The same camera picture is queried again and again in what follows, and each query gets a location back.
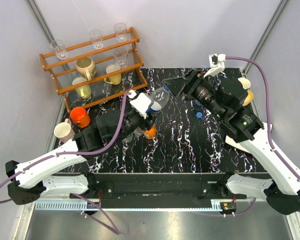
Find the Pepsi bottle blue cap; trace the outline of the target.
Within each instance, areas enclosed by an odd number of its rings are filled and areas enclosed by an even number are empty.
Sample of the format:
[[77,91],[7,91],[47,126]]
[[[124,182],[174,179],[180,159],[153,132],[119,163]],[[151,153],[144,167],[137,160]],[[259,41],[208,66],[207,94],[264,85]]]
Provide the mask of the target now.
[[153,91],[148,96],[153,100],[153,104],[148,109],[147,114],[149,114],[150,111],[153,111],[153,112],[161,111],[168,104],[168,102],[170,100],[170,91],[164,85],[163,87],[160,87],[160,88],[156,89],[155,91]]

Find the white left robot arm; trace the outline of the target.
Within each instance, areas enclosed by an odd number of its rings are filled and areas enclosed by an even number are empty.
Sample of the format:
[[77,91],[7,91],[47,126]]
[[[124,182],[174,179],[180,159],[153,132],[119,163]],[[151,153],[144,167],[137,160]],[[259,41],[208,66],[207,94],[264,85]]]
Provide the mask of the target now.
[[16,205],[32,203],[41,197],[74,194],[94,198],[100,185],[93,174],[81,173],[73,177],[55,174],[106,152],[114,142],[125,139],[137,128],[149,130],[158,115],[159,111],[150,110],[141,116],[135,109],[127,109],[121,115],[119,109],[109,109],[97,116],[95,123],[55,150],[28,162],[7,162],[5,170],[11,178],[7,186],[8,196]]

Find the clear blue water bottle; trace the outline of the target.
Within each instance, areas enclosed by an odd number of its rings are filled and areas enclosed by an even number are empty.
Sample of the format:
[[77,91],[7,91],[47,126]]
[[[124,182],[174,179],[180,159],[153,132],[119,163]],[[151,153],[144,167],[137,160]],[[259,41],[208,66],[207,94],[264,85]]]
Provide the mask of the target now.
[[193,100],[193,108],[195,112],[202,112],[203,105],[198,100]]

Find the green label water bottle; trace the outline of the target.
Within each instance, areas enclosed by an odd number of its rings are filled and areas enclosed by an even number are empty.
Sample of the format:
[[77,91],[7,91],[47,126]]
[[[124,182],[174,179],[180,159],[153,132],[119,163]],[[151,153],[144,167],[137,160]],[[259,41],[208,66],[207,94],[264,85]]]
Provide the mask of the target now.
[[122,142],[127,144],[127,143],[130,143],[133,139],[134,139],[134,134],[130,133],[127,137],[125,137],[122,140]]

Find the orange juice bottle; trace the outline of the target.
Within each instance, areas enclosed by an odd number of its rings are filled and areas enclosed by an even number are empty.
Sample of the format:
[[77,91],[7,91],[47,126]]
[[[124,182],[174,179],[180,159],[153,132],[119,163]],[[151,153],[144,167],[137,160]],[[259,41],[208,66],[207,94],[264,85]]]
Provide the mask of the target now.
[[157,135],[157,128],[156,128],[156,125],[155,125],[155,124],[152,126],[151,129],[146,130],[146,131],[144,132],[144,137],[145,137],[146,139],[148,139],[148,140],[153,139],[156,135]]

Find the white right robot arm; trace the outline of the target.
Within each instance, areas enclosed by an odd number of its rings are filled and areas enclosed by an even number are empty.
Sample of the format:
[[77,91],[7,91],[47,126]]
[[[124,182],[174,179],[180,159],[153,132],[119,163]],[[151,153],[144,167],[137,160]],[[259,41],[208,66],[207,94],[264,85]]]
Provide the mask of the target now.
[[270,179],[226,173],[215,185],[222,198],[245,195],[266,201],[283,215],[300,212],[300,169],[289,159],[282,160],[268,135],[269,126],[248,107],[250,81],[239,77],[223,79],[214,86],[213,77],[198,70],[186,76],[166,78],[163,83],[174,97],[197,100],[218,120],[226,136],[250,152],[269,173]]

